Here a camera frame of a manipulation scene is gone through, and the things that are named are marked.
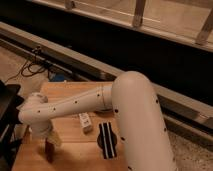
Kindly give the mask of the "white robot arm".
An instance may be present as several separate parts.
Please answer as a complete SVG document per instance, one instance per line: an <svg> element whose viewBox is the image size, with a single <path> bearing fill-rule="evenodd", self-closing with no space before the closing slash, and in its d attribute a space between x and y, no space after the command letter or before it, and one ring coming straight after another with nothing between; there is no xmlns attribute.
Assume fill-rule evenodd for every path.
<svg viewBox="0 0 213 171"><path fill-rule="evenodd" d="M123 140L128 171L178 171L158 97L150 80L136 71L52 103L33 93L18 120L29 125L34 135L46 138L53 130L53 118L109 109Z"/></svg>

